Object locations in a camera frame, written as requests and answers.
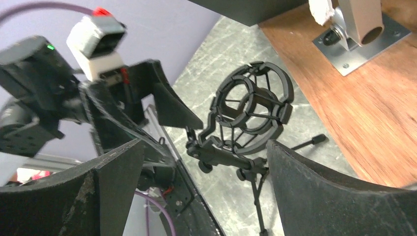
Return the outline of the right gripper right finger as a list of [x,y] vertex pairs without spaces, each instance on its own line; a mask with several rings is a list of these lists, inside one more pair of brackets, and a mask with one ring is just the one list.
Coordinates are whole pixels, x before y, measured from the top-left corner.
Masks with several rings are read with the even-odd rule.
[[267,143],[271,180],[287,236],[414,236],[417,192],[366,182]]

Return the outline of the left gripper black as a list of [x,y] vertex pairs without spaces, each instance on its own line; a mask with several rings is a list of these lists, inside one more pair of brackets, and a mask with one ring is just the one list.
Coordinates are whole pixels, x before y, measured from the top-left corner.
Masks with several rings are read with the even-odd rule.
[[[130,85],[135,100],[141,101],[148,95],[153,95],[159,124],[176,128],[203,128],[200,118],[170,86],[159,60],[148,59],[131,65]],[[133,110],[134,114],[141,115],[140,122],[135,123],[113,98],[104,80],[86,80],[78,88],[88,122],[92,126],[90,133],[97,154],[106,154],[137,139],[144,148],[139,189],[172,189],[176,161],[164,141],[155,139],[143,129],[147,124],[144,110]]]

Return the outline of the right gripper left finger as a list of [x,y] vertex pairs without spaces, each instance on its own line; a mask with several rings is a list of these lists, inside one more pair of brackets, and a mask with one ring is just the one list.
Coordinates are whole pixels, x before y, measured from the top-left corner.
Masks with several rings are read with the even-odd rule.
[[144,142],[21,186],[0,189],[3,236],[120,236],[144,162]]

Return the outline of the black tripod shock mount stand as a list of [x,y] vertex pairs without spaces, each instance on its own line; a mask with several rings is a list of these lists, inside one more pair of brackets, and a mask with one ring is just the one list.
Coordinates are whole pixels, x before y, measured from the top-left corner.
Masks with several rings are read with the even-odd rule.
[[260,226],[265,228],[260,194],[270,170],[267,159],[249,155],[277,139],[288,123],[295,97],[289,75],[276,64],[255,61],[229,74],[218,87],[208,113],[206,128],[196,134],[187,127],[187,154],[198,160],[203,173],[214,166],[234,166],[239,180],[251,183]]

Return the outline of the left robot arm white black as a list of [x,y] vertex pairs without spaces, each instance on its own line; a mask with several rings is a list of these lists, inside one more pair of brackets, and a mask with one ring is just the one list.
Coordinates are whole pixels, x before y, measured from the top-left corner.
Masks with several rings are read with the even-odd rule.
[[138,187],[169,188],[176,163],[168,148],[143,129],[142,99],[153,95],[163,126],[202,129],[203,122],[168,83],[161,62],[119,62],[112,52],[93,58],[92,80],[79,81],[72,67],[43,36],[25,38],[0,53],[0,84],[11,98],[0,112],[2,151],[34,157],[47,142],[62,139],[61,120],[88,123],[98,155],[135,138],[145,145]]

